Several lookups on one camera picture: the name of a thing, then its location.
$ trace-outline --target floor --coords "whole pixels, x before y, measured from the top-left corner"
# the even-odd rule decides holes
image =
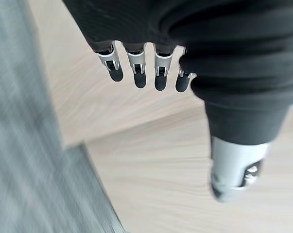
[[[59,0],[29,0],[65,147],[86,142],[124,227],[131,233],[293,233],[293,109],[259,182],[230,204],[208,189],[209,141],[203,103],[177,93],[177,48],[165,91],[134,86],[125,50],[113,82]]]

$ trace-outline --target robotic hand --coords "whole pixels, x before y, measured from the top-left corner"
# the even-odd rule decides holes
[[[64,0],[111,78],[123,78],[113,41],[125,47],[135,84],[146,84],[145,43],[155,47],[162,91],[175,45],[184,46],[176,90],[205,101],[211,187],[228,201],[258,177],[293,104],[293,0]]]

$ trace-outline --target wooden floor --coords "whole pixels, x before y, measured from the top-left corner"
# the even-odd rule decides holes
[[[134,86],[125,50],[113,82],[59,0],[29,0],[42,62],[66,146],[87,142],[93,164],[131,233],[293,233],[293,110],[259,182],[231,204],[208,189],[209,141],[203,103],[174,89],[177,48],[165,91]]]

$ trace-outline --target black sleeve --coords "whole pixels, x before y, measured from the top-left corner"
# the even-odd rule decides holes
[[[273,140],[293,104],[293,0],[64,0],[86,40],[187,47],[211,134]]]

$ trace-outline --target gray carpet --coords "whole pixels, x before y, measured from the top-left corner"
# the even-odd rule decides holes
[[[0,233],[123,233],[85,148],[62,149],[28,13],[0,0]]]

